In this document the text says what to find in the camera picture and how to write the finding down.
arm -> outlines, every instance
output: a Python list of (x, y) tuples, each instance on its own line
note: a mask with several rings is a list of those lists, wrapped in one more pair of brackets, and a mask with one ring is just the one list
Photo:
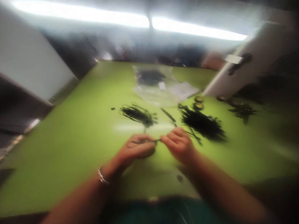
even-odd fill
[(240, 223), (263, 223), (267, 209), (240, 184), (194, 147), (183, 128), (176, 127), (162, 142), (172, 155), (193, 172), (208, 191), (209, 196)]
[(99, 181), (95, 171), (88, 180), (64, 198), (41, 224), (95, 222), (105, 205), (111, 185), (136, 158), (155, 147), (153, 142), (140, 145), (131, 142), (143, 140), (153, 141), (154, 139), (148, 134), (133, 135), (121, 150), (102, 166), (101, 173), (104, 179), (110, 183), (109, 185)]

teal shirt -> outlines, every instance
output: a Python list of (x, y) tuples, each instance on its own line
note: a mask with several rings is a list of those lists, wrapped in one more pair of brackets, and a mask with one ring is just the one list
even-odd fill
[(115, 208), (117, 212), (102, 213), (100, 223), (111, 224), (218, 224), (231, 223), (220, 219), (204, 200), (192, 198), (171, 198), (159, 202), (134, 202), (122, 208)]

finger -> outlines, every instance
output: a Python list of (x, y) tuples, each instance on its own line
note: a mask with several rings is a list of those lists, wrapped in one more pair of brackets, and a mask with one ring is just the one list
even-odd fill
[(144, 141), (144, 140), (148, 140), (148, 141), (154, 141), (155, 139), (149, 135), (149, 134), (137, 134), (134, 135), (134, 138), (138, 141)]
[(154, 142), (147, 142), (144, 144), (137, 145), (133, 148), (135, 155), (140, 155), (142, 153), (145, 153), (153, 148), (156, 147), (156, 144)]
[(175, 133), (173, 132), (169, 132), (167, 135), (166, 135), (167, 138), (169, 138), (170, 140), (172, 140), (173, 142), (175, 143), (179, 143), (181, 141), (181, 137), (177, 136)]
[(172, 132), (175, 133), (179, 137), (183, 137), (184, 136), (184, 132), (182, 132), (182, 130), (179, 127), (175, 127), (172, 130)]
[(174, 141), (172, 141), (171, 139), (169, 139), (165, 135), (161, 135), (160, 139), (167, 146), (167, 148), (174, 148), (174, 147), (177, 146), (177, 144)]
[(182, 127), (178, 127), (184, 134), (187, 134), (185, 129), (183, 129)]

hand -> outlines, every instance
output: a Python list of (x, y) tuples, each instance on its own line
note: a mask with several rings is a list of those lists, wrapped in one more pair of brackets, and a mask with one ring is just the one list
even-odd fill
[(115, 173), (123, 172), (129, 167), (135, 159), (155, 148), (156, 143), (146, 142), (143, 144), (135, 144), (133, 142), (154, 141), (155, 139), (149, 134), (132, 135), (123, 145), (118, 153), (106, 164), (102, 166), (102, 174), (108, 181)]
[[(124, 144), (116, 157), (122, 165), (130, 166), (135, 159), (155, 148), (156, 143), (150, 142), (155, 139), (149, 134), (136, 134), (132, 135), (129, 140)], [(143, 144), (136, 144), (133, 142), (149, 141)]]
[(175, 127), (166, 136), (161, 135), (160, 138), (171, 154), (186, 166), (190, 164), (197, 153), (191, 138), (181, 127)]

forearm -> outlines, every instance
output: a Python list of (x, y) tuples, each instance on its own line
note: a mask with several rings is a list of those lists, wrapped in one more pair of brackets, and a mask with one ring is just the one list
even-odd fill
[(207, 157), (196, 151), (189, 164), (209, 196), (241, 223), (260, 223), (268, 218), (267, 209), (240, 184)]
[[(101, 169), (102, 175), (113, 183), (122, 172), (116, 159), (106, 163)], [(111, 185), (99, 181), (95, 171), (82, 185), (59, 203), (42, 222), (48, 223), (93, 223), (99, 216)]]

